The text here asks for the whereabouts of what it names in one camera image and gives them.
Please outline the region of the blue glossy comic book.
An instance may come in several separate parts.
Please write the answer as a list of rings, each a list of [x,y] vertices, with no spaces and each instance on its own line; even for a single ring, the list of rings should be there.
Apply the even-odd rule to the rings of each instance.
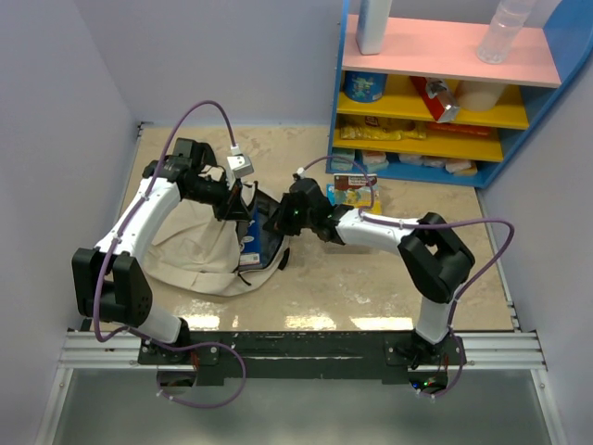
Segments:
[[[264,229],[276,206],[259,202],[246,234],[240,241],[238,271],[266,269],[284,255],[284,238]]]

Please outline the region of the beige student backpack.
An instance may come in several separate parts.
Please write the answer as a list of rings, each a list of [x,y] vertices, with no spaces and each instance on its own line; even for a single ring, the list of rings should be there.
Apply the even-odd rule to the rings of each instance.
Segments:
[[[277,196],[244,184],[243,197],[279,205]],[[160,226],[143,258],[144,272],[152,279],[196,294],[236,297],[263,286],[283,270],[290,257],[284,238],[284,255],[266,269],[238,271],[240,241],[250,222],[218,221],[208,204],[184,199]]]

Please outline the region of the yellow picture book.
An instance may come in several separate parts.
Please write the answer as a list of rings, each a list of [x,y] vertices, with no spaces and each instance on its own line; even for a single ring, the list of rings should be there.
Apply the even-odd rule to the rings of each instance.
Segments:
[[[335,204],[345,204],[355,208],[365,208],[373,214],[382,213],[379,184],[376,174],[369,175],[370,184],[363,174],[335,174]]]

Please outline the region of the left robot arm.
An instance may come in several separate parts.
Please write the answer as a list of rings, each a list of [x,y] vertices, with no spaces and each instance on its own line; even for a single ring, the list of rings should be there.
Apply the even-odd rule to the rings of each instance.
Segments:
[[[254,168],[239,146],[214,178],[211,146],[178,139],[143,170],[135,197],[115,226],[93,248],[79,248],[71,260],[79,314],[94,325],[115,323],[158,346],[171,363],[185,362],[193,345],[187,322],[158,307],[141,261],[161,224],[184,200],[211,206],[219,221],[248,222],[253,201],[242,196],[245,176]]]

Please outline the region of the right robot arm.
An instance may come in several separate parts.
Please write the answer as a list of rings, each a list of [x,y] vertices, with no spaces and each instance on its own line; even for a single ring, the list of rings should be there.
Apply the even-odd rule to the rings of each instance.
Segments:
[[[397,352],[425,364],[445,354],[454,300],[475,258],[440,215],[429,212],[419,220],[368,216],[351,205],[331,203],[315,180],[305,178],[283,194],[264,229],[286,236],[309,229],[323,242],[397,254],[422,296],[418,323]]]

